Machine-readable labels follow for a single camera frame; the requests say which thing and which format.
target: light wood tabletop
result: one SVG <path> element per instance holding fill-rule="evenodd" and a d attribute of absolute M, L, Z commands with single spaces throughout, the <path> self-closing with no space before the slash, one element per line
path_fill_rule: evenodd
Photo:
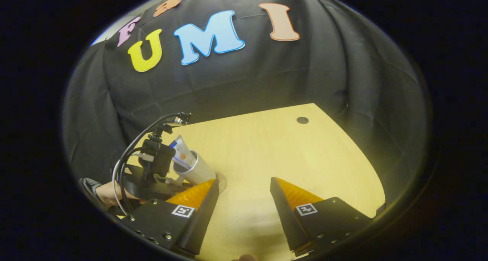
<path fill-rule="evenodd" d="M 309 122 L 300 124 L 298 117 Z M 227 179 L 197 259 L 293 260 L 270 193 L 272 177 L 322 199 L 339 197 L 368 217 L 385 203 L 380 180 L 359 147 L 314 103 L 243 114 L 163 134 L 178 135 Z M 142 145 L 143 139 L 136 145 Z M 138 165 L 136 157 L 129 164 Z M 167 175 L 176 179 L 173 167 Z"/>

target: black cloth backdrop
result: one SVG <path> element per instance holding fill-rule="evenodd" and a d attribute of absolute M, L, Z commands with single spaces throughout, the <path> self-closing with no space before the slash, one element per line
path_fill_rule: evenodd
<path fill-rule="evenodd" d="M 128 144 L 164 114 L 192 112 L 197 123 L 314 102 L 369 159 L 387 203 L 412 181 L 427 147 L 427 93 L 413 63 L 367 18 L 338 0 L 181 0 L 153 17 L 165 1 L 140 14 L 123 45 L 117 47 L 116 33 L 89 47 L 76 65 L 62 111 L 75 178 L 110 181 L 110 168 Z M 262 2 L 288 6 L 300 39 L 271 39 Z M 210 16 L 224 10 L 235 12 L 232 21 L 245 47 L 200 54 L 182 66 L 174 31 L 188 23 L 205 30 Z M 156 29 L 162 29 L 162 58 L 149 71 L 136 72 L 127 49 L 142 40 L 148 58 L 145 37 Z"/>

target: orange soft finger pad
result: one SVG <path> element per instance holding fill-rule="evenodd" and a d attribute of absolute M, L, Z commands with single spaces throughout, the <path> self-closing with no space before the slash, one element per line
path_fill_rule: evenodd
<path fill-rule="evenodd" d="M 293 211 L 293 209 L 300 205 L 305 205 L 309 203 L 316 203 L 322 201 L 323 199 L 314 195 L 303 188 L 288 183 L 285 180 L 275 177 L 279 187 L 281 188 L 283 195 L 288 202 L 288 206 Z"/>
<path fill-rule="evenodd" d="M 198 208 L 205 199 L 205 196 L 209 192 L 209 189 L 214 181 L 215 179 L 211 179 L 204 183 L 198 184 L 182 193 L 178 193 L 177 195 L 169 198 L 168 200 L 166 200 L 166 202 L 176 205 L 183 205 L 186 207 L 192 207 L 195 208 L 195 211 L 198 211 Z"/>

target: toothpaste tube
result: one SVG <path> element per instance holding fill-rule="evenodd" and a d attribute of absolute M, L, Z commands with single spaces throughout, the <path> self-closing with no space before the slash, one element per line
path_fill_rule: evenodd
<path fill-rule="evenodd" d="M 173 161 L 177 164 L 181 165 L 181 163 L 183 163 L 186 167 L 188 167 L 188 169 L 191 169 L 197 162 L 196 158 L 185 145 L 181 135 L 176 137 L 176 139 L 172 141 L 169 146 L 176 150 L 176 154 L 173 156 Z"/>

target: letter m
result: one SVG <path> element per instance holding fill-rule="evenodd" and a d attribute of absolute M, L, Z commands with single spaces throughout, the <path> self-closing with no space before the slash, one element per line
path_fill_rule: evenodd
<path fill-rule="evenodd" d="M 183 59 L 181 64 L 186 66 L 195 63 L 199 55 L 193 51 L 195 47 L 204 56 L 210 55 L 212 42 L 215 38 L 215 53 L 225 53 L 244 47 L 244 41 L 237 38 L 234 24 L 232 23 L 234 11 L 226 10 L 212 15 L 207 23 L 205 31 L 193 24 L 186 24 L 178 28 L 174 35 L 180 38 Z"/>

